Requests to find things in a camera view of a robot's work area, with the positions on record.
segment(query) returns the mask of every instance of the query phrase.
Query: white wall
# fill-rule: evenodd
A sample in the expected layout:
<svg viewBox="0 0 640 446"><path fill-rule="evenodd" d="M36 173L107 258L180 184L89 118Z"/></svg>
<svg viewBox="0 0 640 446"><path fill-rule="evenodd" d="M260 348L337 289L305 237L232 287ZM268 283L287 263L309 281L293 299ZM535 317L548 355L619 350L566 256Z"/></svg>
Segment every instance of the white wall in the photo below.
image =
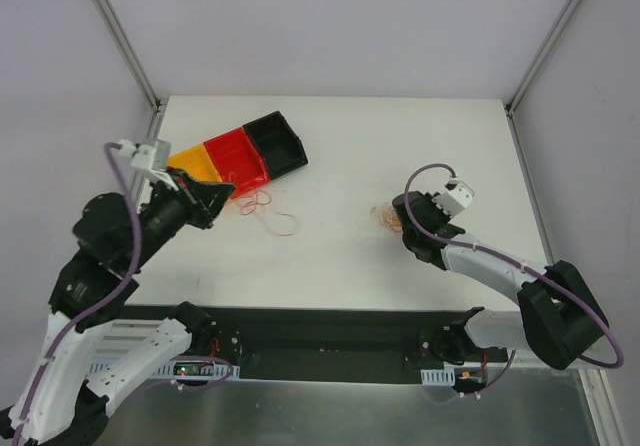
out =
<svg viewBox="0 0 640 446"><path fill-rule="evenodd" d="M516 114L558 257L586 276L627 354L610 373L640 444L640 0L586 0Z"/></svg>
<svg viewBox="0 0 640 446"><path fill-rule="evenodd" d="M42 343L85 202L115 187L107 140L150 119L91 0L0 0L0 409Z"/></svg>
<svg viewBox="0 0 640 446"><path fill-rule="evenodd" d="M111 0L170 94L509 99L566 0Z"/></svg>

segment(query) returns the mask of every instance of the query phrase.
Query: white table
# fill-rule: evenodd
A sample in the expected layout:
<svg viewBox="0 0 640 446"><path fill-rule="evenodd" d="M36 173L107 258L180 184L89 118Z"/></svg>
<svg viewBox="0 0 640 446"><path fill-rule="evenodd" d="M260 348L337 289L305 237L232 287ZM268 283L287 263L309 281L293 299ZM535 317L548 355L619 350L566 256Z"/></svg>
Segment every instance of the white table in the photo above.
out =
<svg viewBox="0 0 640 446"><path fill-rule="evenodd" d="M280 110L309 165L266 186L301 229L273 237L228 205L209 231L185 227L143 269L128 304L466 310L515 309L473 280L417 261L370 215L432 162L476 191L454 221L481 240L544 261L520 164L497 100L171 97L160 138L179 152ZM445 172L416 186L442 190ZM275 227L285 220L269 216Z"/></svg>

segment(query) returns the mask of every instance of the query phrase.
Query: yellow bin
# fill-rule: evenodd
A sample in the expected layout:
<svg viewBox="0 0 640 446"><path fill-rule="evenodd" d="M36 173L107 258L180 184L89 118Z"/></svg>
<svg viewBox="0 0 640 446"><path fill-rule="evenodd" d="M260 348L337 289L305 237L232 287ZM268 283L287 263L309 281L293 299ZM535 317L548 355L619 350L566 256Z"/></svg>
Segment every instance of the yellow bin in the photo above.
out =
<svg viewBox="0 0 640 446"><path fill-rule="evenodd" d="M222 176L213 165L213 161L211 161L209 153L202 143L171 156L169 158L169 166L184 169L193 179L198 181L222 182Z"/></svg>

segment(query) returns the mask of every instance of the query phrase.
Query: gray floor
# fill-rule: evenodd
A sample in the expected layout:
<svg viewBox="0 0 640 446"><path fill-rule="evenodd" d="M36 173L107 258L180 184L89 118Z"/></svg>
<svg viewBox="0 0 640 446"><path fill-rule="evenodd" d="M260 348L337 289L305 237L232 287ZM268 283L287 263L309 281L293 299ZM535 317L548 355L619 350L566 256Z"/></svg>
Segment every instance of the gray floor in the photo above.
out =
<svg viewBox="0 0 640 446"><path fill-rule="evenodd" d="M598 444L576 373L512 370L479 401L421 386L235 382L159 386L117 411L99 446Z"/></svg>

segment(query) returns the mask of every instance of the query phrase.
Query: robotic arm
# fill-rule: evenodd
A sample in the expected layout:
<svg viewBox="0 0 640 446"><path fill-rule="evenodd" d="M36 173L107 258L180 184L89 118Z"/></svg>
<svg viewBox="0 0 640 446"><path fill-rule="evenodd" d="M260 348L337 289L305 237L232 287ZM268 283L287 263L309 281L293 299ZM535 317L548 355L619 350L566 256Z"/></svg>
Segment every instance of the robotic arm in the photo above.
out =
<svg viewBox="0 0 640 446"><path fill-rule="evenodd" d="M131 279L108 304L89 315L86 311L130 277L132 257L139 256L141 267L184 225L211 228L235 190L232 184L200 183L166 168L169 144L164 141L122 141L113 147L153 184L149 203L137 214L141 244L134 244L122 195L103 194L85 206L73 228L80 249L60 271L49 299L40 359L18 402L0 412L0 436L14 438L13 444L20 437L30 446L93 444L116 408L153 372L185 351L209 355L216 338L211 318L183 303L141 346L107 370L86 376L99 342L138 283ZM74 321L81 315L86 317ZM65 328L68 332L60 334Z"/></svg>
<svg viewBox="0 0 640 446"><path fill-rule="evenodd" d="M464 229L450 224L473 199L473 190L455 177L440 194L409 191L393 200L402 224L402 240L416 258L445 271L464 274L506 296L519 312L474 308L443 332L432 345L443 360L458 364L489 347L529 349L555 369L567 368L603 334L611 341L608 321L578 270L559 261L552 266L524 261L481 243ZM622 352L611 341L619 367Z"/></svg>

